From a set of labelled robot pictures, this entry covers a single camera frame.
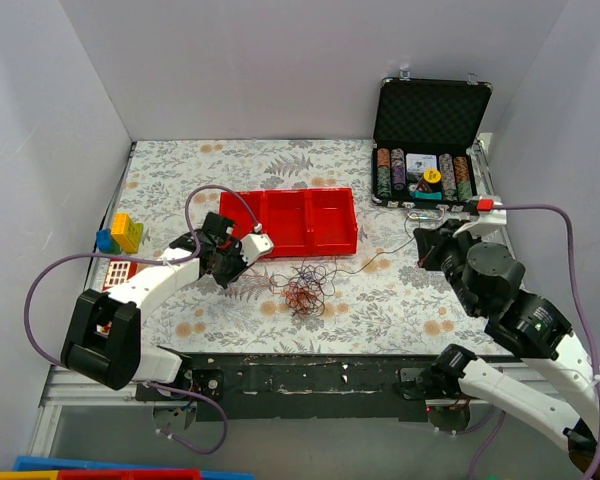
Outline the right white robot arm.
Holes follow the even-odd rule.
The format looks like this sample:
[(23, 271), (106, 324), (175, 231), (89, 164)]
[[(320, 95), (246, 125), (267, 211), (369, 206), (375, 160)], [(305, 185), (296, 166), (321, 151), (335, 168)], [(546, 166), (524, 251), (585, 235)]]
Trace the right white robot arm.
[(486, 320), (499, 346), (539, 373), (552, 398), (448, 345), (413, 380), (425, 398), (472, 397), (491, 403), (566, 450), (581, 471), (600, 479), (600, 373), (567, 318), (545, 298), (522, 289), (524, 266), (506, 246), (472, 235), (467, 222), (417, 228), (419, 266), (443, 273), (465, 313)]

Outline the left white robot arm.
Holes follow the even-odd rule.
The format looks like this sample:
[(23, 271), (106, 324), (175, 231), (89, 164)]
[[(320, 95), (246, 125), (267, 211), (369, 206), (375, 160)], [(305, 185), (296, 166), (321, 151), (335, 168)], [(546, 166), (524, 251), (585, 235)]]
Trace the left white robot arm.
[(193, 386), (182, 357), (142, 338), (142, 322), (182, 288), (206, 275), (225, 286), (244, 263), (235, 222), (207, 214), (203, 225), (169, 244), (157, 266), (137, 272), (104, 292), (84, 291), (77, 299), (61, 350), (61, 365), (113, 390), (132, 382), (158, 382), (173, 400)]

